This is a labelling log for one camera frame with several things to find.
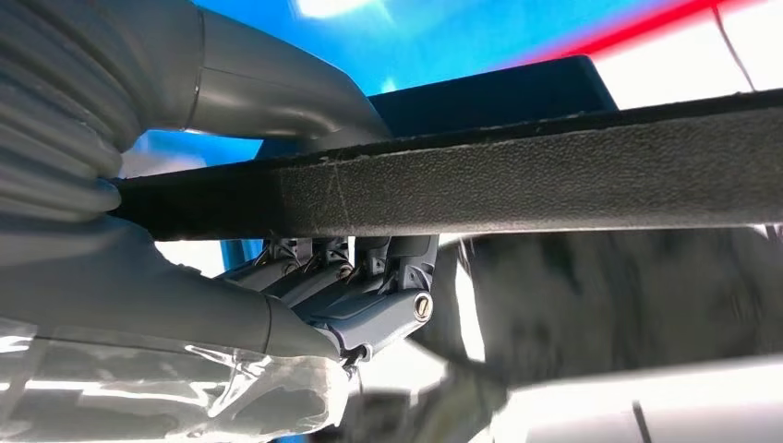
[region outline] blue surface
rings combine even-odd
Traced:
[[[367,95],[503,66],[611,18],[663,0],[196,0],[350,75]],[[362,6],[305,17],[300,3]],[[152,150],[207,165],[255,157],[257,140],[152,131]]]

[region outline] blurred background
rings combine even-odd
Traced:
[[[783,0],[195,3],[326,60],[367,95],[573,54],[592,58],[621,109],[783,87],[776,56]],[[242,162],[257,154],[263,157],[262,140],[151,131],[125,154],[123,176]],[[236,263],[237,254],[256,256],[262,244],[244,239],[158,247],[174,263],[213,276]],[[465,294],[459,306],[465,350],[481,361],[473,283],[458,270],[454,284],[458,295]],[[518,389],[474,441],[777,442],[783,439],[781,369],[778,360],[762,359]],[[405,407],[412,407],[446,373],[444,361],[406,341],[362,368],[361,388],[403,393]],[[639,403],[647,432],[640,431]]]

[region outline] gray robotic arm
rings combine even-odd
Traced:
[[[170,264],[142,228],[104,215],[120,203],[104,179],[150,128],[290,138],[303,150],[388,137],[345,74],[185,0],[0,2],[0,329],[16,343],[0,350],[0,435],[258,439],[327,425],[344,405],[333,395],[339,341],[276,297]],[[93,358],[62,358],[74,351],[63,343]],[[228,375],[199,379],[183,355]],[[279,403],[259,430],[243,422],[266,418],[252,380],[274,375],[283,392],[309,394]],[[68,420],[36,415],[63,390]]]

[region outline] white surface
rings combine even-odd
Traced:
[[[757,90],[783,88],[783,1],[722,12],[726,33]]]
[[[750,91],[709,13],[594,62],[621,109]]]
[[[156,242],[155,246],[167,260],[198,269],[205,277],[215,277],[225,271],[223,252],[217,240]]]

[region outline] textured leather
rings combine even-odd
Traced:
[[[783,219],[783,91],[399,139],[119,184],[159,240]]]

